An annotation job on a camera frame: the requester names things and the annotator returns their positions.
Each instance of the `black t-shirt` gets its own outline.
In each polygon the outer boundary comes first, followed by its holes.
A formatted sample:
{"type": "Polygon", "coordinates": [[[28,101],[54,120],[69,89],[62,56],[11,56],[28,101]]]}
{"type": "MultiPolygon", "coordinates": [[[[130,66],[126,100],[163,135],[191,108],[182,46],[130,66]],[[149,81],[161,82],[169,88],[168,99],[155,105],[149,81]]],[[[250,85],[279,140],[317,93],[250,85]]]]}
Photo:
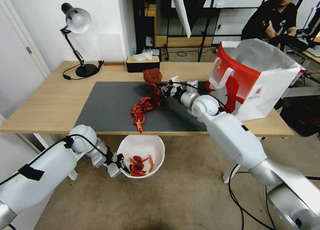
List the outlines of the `black t-shirt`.
{"type": "Polygon", "coordinates": [[[297,8],[293,3],[289,3],[285,9],[280,13],[278,12],[279,0],[268,0],[261,4],[258,10],[252,15],[247,24],[242,30],[241,39],[249,38],[264,38],[263,21],[269,22],[271,20],[272,27],[276,32],[282,28],[296,26],[297,8]]]}

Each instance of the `tissue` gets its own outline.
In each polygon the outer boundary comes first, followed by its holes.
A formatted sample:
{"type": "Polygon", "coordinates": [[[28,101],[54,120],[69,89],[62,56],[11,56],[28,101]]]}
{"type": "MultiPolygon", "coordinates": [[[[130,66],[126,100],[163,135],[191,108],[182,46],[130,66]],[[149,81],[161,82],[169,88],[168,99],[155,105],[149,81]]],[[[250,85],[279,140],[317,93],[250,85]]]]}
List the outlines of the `tissue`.
{"type": "Polygon", "coordinates": [[[133,58],[134,58],[134,60],[138,60],[138,61],[151,60],[152,59],[152,51],[133,55],[133,58]]]}

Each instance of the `door hinge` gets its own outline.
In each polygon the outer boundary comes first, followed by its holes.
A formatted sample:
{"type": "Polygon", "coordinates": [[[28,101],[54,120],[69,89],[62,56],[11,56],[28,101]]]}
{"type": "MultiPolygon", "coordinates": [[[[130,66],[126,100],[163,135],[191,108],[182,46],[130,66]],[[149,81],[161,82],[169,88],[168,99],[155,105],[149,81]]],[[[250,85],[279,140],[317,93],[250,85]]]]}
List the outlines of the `door hinge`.
{"type": "Polygon", "coordinates": [[[26,47],[26,49],[27,49],[27,51],[28,51],[29,54],[32,53],[32,51],[31,51],[31,49],[30,49],[29,47],[26,47]]]}

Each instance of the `tissue box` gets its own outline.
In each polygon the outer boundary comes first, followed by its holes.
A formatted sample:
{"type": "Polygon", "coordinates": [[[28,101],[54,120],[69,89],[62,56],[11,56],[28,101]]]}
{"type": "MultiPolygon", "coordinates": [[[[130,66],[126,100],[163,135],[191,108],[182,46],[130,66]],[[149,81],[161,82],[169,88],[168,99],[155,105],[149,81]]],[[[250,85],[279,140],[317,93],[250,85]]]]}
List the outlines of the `tissue box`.
{"type": "Polygon", "coordinates": [[[127,58],[127,71],[128,72],[142,72],[146,69],[159,68],[160,60],[158,56],[152,56],[150,60],[135,60],[133,57],[127,58]]]}

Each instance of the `desk lamp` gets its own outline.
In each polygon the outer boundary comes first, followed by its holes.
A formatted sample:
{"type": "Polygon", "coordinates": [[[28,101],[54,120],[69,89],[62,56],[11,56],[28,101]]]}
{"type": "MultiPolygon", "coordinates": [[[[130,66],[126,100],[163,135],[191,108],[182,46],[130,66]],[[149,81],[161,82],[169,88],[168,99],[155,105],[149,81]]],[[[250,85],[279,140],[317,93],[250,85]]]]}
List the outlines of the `desk lamp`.
{"type": "Polygon", "coordinates": [[[87,31],[91,24],[91,16],[86,10],[82,8],[74,8],[69,3],[62,4],[61,10],[66,15],[67,25],[60,31],[69,43],[74,55],[76,55],[77,59],[80,61],[80,66],[76,69],[76,74],[79,77],[90,77],[96,74],[99,69],[93,64],[84,64],[83,57],[74,49],[68,39],[68,34],[71,32],[84,33],[87,31]]]}

